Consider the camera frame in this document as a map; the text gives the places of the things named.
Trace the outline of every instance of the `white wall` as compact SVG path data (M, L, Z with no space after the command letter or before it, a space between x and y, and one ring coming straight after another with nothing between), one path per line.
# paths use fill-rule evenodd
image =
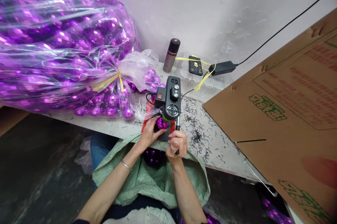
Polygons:
M239 63L316 0L120 0L133 16L142 49L164 60L171 38L206 62ZM322 0L233 73L235 80L337 7Z

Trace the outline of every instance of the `power adapter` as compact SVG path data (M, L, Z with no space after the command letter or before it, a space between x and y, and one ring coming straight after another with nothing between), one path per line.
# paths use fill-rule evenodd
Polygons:
M232 61L217 63L217 66L215 67L215 64L211 65L209 67L209 71L212 72L215 68L215 70L212 72L212 76L221 75L225 73L230 73L235 70L235 68L238 65L233 64Z

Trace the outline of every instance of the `speaker grille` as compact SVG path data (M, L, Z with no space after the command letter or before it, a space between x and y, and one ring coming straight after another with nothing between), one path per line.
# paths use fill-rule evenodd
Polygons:
M169 105L167 108L167 113L171 116L177 116L178 112L179 110L175 105Z

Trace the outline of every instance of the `black cable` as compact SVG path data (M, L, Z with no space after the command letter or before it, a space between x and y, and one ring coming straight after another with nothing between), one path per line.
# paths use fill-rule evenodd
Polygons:
M194 88L193 88L192 90L189 90L187 93L185 93L185 94L181 97L180 100L182 100L183 97L184 97L186 94L188 94L189 92L191 92L191 91L193 91L193 90L194 90Z
M288 22L287 25L285 25L282 29L280 29L278 32L276 32L271 38L269 38L266 42L264 42L256 51L254 51L249 57L247 57L244 61L241 63L237 64L236 66L246 62L252 55L254 55L259 49L261 49L266 43L268 43L274 36L276 36L278 33L280 33L282 30L284 30L285 27L287 27L290 23L292 23L294 20L299 18L301 15L303 15L305 12L307 12L312 6L314 6L317 2L320 0L315 1L313 4L311 4L310 7L308 7L306 10L304 10L302 13L300 13L298 16L296 16L294 19L292 19L290 22Z
M183 97L186 95L186 94L188 94L189 92L191 92L191 91L193 91L194 90L194 88L192 89L192 90L189 90L187 93L185 93L182 97L181 97L181 99L180 100L182 100L183 99Z
M152 105L154 105L155 107L156 107L156 105L155 104L153 104L151 101L149 101L149 99L147 98L147 96L149 95L149 94L155 94L155 93L148 93L148 94L146 94L146 99L147 99L147 101L150 103L150 104L152 104Z

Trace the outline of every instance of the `thermos bottle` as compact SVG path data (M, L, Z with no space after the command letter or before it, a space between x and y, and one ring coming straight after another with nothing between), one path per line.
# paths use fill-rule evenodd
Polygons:
M177 38L172 38L170 41L170 45L168 46L165 63L163 70L164 72L169 73L172 70L174 61L176 60L176 55L178 53L180 46L180 40Z

